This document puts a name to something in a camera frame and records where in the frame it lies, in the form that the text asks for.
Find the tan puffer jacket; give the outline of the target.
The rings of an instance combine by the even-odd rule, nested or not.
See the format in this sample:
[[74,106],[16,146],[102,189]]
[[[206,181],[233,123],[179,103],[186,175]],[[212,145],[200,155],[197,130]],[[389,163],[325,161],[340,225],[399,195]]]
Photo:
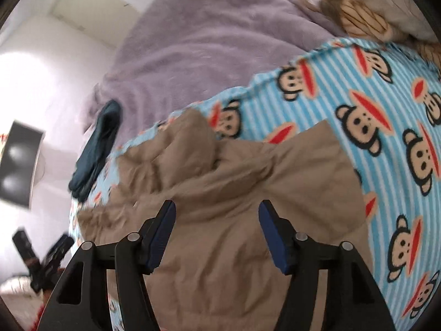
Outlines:
[[82,237],[110,244],[176,204],[164,258],[145,279],[166,330],[273,330],[289,278],[274,265],[259,225],[268,199],[315,241],[350,241],[372,263],[359,179],[322,121],[279,144],[219,140],[188,109],[152,140],[117,159],[105,204],[78,212]]

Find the folded dark blue jeans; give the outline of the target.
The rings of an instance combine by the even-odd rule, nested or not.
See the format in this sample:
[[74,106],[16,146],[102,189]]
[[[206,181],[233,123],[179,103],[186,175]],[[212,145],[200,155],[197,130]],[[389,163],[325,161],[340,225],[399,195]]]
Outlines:
[[105,166],[121,124],[122,108],[111,100],[101,109],[82,154],[76,162],[76,169],[68,184],[72,198],[83,203]]

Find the monkey print blue blanket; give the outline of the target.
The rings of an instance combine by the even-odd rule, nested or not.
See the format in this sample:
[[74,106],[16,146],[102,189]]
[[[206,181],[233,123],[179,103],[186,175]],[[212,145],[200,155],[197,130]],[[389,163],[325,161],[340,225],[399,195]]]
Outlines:
[[107,159],[77,214],[108,202],[117,159],[152,140],[188,109],[217,139],[279,144],[328,122],[362,188],[372,263],[397,330],[422,318],[440,287],[440,71],[394,43],[338,39],[254,76],[127,141]]

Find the purple bed cover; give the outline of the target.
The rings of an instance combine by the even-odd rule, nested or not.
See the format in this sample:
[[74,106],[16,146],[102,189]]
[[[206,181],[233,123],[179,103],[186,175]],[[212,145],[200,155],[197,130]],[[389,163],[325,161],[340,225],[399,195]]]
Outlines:
[[173,111],[342,35],[300,0],[154,0],[82,104],[79,120],[90,129],[106,102],[117,100],[122,144]]

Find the wall mounted monitor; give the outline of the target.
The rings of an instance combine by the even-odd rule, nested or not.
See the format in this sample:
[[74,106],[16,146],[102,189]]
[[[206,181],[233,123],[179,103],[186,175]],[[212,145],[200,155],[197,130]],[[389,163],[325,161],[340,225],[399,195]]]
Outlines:
[[1,156],[1,200],[31,208],[44,132],[14,121]]

